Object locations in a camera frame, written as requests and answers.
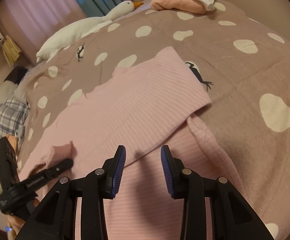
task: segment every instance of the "pink garment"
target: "pink garment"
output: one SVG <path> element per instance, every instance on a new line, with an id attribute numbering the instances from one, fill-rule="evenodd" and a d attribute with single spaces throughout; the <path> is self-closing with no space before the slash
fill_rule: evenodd
<path id="1" fill-rule="evenodd" d="M 204 5 L 198 0 L 152 0 L 150 6 L 155 11 L 178 9 L 197 14 L 206 12 Z"/>
<path id="2" fill-rule="evenodd" d="M 34 64 L 43 43 L 61 28 L 85 18 L 76 0 L 2 0 L 0 30 Z"/>
<path id="3" fill-rule="evenodd" d="M 160 162 L 163 144 L 186 167 L 208 178 L 226 176 L 243 193 L 232 161 L 193 114 L 209 103 L 176 51 L 165 48 L 137 66 L 116 68 L 111 80 L 61 112 L 45 130 L 20 179 L 39 164 L 49 167 L 69 155 L 74 158 L 70 178 L 86 176 L 123 144 L 127 157 L 120 190 L 114 200 L 105 201 L 109 238 L 179 239 L 183 206 L 167 192 Z M 79 239 L 80 210 L 76 221 Z"/>

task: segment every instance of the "brown bedsheet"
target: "brown bedsheet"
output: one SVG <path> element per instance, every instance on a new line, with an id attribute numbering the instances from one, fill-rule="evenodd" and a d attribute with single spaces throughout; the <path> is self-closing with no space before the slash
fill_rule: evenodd
<path id="1" fill-rule="evenodd" d="M 245 198 L 276 239 L 290 233 L 290 43 L 219 1 L 207 15 L 143 11 L 73 43 L 31 76 L 24 164 L 69 99 L 89 93 L 113 70 L 172 46 L 208 88 L 197 113 L 234 162 Z"/>

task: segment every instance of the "bird print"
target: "bird print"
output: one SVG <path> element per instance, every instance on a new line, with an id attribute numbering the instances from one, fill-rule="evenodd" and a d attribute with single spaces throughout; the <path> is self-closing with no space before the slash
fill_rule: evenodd
<path id="1" fill-rule="evenodd" d="M 190 62 L 190 61 L 186 61 L 185 63 L 189 67 L 189 69 L 194 73 L 194 75 L 199 80 L 199 82 L 206 85 L 207 91 L 208 91 L 208 89 L 211 89 L 210 85 L 213 86 L 214 84 L 212 82 L 209 82 L 209 81 L 203 81 L 203 78 L 201 77 L 201 75 L 199 73 L 199 69 L 198 69 L 197 65 L 193 62 Z"/>
<path id="2" fill-rule="evenodd" d="M 83 45 L 81 45 L 77 48 L 76 57 L 78 59 L 78 62 L 82 61 L 84 50 L 85 50 L 85 43 L 83 43 Z"/>

